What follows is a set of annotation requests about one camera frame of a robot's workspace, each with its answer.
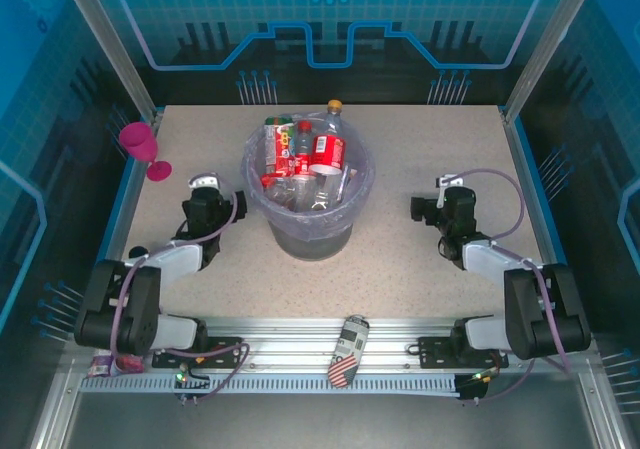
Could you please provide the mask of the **black connector board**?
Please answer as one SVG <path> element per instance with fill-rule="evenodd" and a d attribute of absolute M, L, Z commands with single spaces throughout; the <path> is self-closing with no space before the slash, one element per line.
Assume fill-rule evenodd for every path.
<path fill-rule="evenodd" d="M 462 402 L 484 398 L 488 392 L 489 383 L 500 375 L 497 367 L 481 370 L 474 374 L 456 374 L 454 376 L 455 391 L 458 400 Z"/>
<path fill-rule="evenodd" d="M 193 390 L 209 389 L 210 384 L 209 377 L 195 374 L 192 367 L 183 362 L 174 376 L 175 397 L 182 406 L 188 402 L 196 404 L 198 393 L 193 393 Z"/>

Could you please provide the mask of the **small red-capped cola bottle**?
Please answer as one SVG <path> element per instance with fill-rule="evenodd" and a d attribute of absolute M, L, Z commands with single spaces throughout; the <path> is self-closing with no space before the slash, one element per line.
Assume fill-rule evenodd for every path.
<path fill-rule="evenodd" d="M 313 145 L 312 124 L 309 121 L 300 120 L 298 122 L 294 145 L 294 175 L 296 177 L 307 177 L 310 175 L 309 167 Z"/>

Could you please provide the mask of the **aluminium frame post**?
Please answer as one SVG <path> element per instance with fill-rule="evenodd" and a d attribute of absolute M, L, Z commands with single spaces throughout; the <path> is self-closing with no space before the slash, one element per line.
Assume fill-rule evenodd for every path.
<path fill-rule="evenodd" d="M 100 0 L 73 0 L 141 117 L 153 123 L 157 111 L 133 61 Z"/>
<path fill-rule="evenodd" d="M 515 119 L 531 96 L 560 43 L 585 0 L 560 0 L 538 43 L 520 74 L 503 110 L 503 119 L 507 125 L 513 125 Z"/>

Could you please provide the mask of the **grey metal front plate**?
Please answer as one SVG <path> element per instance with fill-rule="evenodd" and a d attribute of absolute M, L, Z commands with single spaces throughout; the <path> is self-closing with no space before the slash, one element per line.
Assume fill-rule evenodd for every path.
<path fill-rule="evenodd" d="M 83 394 L 65 449 L 595 449 L 574 384 L 481 403 L 395 395 Z"/>

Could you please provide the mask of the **yellow-capped clear bottle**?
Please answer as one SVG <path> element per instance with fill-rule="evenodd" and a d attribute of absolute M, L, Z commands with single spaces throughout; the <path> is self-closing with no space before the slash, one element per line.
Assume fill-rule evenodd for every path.
<path fill-rule="evenodd" d="M 336 137 L 344 136 L 344 128 L 341 118 L 342 102 L 337 99 L 329 100 L 327 103 L 327 114 L 325 116 L 326 132 Z"/>

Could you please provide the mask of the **grey round bin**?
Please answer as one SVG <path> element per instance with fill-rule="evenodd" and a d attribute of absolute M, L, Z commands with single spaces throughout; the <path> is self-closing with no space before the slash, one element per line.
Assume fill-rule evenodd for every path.
<path fill-rule="evenodd" d="M 313 136 L 313 142 L 314 142 L 314 138 L 316 136 L 328 134 L 326 132 L 326 121 L 325 121 L 326 114 L 327 114 L 327 111 L 324 113 L 306 112 L 306 113 L 298 113 L 298 114 L 276 115 L 276 116 L 290 117 L 294 122 L 294 139 L 291 144 L 291 151 L 292 151 L 292 155 L 294 156 L 294 160 L 295 160 L 294 143 L 295 143 L 295 138 L 297 134 L 298 122 L 300 120 L 307 120 L 312 124 L 312 136 Z M 343 170 L 346 166 L 349 166 L 349 165 L 347 163 L 347 156 L 345 152 Z M 353 173 L 354 173 L 354 170 L 351 169 L 350 179 L 353 177 Z M 274 175 L 276 177 L 276 182 L 272 186 L 266 189 L 269 191 L 268 193 L 269 198 L 274 199 L 275 195 L 272 193 L 272 191 L 276 188 L 276 185 L 278 183 L 288 181 L 288 179 L 293 178 L 295 175 L 294 175 L 294 172 L 293 172 L 293 175 L 290 177 L 280 177 L 276 174 L 271 174 L 271 175 Z M 317 173 L 313 173 L 310 171 L 309 176 L 316 176 L 316 175 Z M 353 223 L 348 229 L 344 230 L 341 234 L 335 237 L 305 242 L 305 241 L 294 239 L 284 234 L 282 231 L 276 229 L 273 226 L 273 224 L 271 224 L 268 220 L 267 222 L 275 237 L 277 244 L 289 255 L 297 259 L 306 260 L 306 261 L 316 261 L 316 260 L 326 259 L 340 252 L 343 249 L 343 247 L 347 244 L 351 236 L 353 224 L 354 224 Z"/>

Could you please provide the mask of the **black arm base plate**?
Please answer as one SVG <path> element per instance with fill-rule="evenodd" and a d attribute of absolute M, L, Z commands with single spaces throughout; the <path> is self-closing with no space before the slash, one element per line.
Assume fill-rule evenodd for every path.
<path fill-rule="evenodd" d="M 509 360 L 495 349 L 474 349 L 453 337 L 421 337 L 418 356 L 422 369 L 489 369 L 496 363 L 508 368 Z"/>
<path fill-rule="evenodd" d="M 240 344 L 241 342 L 242 339 L 240 337 L 210 337 L 208 339 L 208 346 L 205 349 L 197 351 L 218 351 Z M 186 364 L 190 369 L 233 369 L 238 366 L 240 355 L 240 349 L 208 358 L 190 358 L 167 353 L 154 353 L 151 359 L 151 366 L 154 369 L 179 369 L 182 365 Z"/>

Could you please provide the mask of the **flag print can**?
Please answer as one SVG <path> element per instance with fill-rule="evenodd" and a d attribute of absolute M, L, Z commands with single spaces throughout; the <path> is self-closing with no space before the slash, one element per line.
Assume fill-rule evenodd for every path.
<path fill-rule="evenodd" d="M 352 384 L 369 332 L 370 324 L 363 315 L 354 314 L 345 319 L 327 372 L 332 387 L 342 389 Z"/>

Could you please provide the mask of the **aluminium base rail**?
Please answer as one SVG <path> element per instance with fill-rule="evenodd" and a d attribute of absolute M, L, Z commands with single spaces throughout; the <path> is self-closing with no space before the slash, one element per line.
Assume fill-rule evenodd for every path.
<path fill-rule="evenodd" d="M 244 373 L 324 374 L 334 352 L 342 318 L 209 317 L 214 336 L 237 336 L 250 345 Z M 359 374 L 410 374 L 420 371 L 406 348 L 422 336 L 447 336 L 449 318 L 371 318 Z"/>

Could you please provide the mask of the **pink plastic goblet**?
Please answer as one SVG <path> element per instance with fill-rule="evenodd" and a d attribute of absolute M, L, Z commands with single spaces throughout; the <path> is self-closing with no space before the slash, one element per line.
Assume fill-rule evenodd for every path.
<path fill-rule="evenodd" d="M 131 157 L 147 164 L 146 177 L 149 180 L 161 182 L 171 175 L 171 164 L 158 159 L 159 146 L 148 124 L 135 122 L 126 125 L 120 131 L 118 140 Z"/>

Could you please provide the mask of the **crumpled snack packet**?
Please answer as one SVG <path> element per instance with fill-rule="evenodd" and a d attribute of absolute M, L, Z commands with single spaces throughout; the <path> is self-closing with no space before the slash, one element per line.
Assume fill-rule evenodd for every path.
<path fill-rule="evenodd" d="M 116 377 L 144 372 L 144 358 L 141 356 L 121 355 L 115 357 L 108 350 L 97 350 L 92 358 L 87 376 Z"/>

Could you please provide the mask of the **green-capped red label bottle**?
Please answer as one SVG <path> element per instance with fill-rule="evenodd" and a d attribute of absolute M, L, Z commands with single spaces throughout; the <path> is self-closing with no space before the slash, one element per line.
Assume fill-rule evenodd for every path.
<path fill-rule="evenodd" d="M 264 125 L 265 169 L 267 174 L 290 177 L 294 172 L 294 156 L 291 144 L 294 139 L 294 122 L 290 117 L 272 116 Z"/>

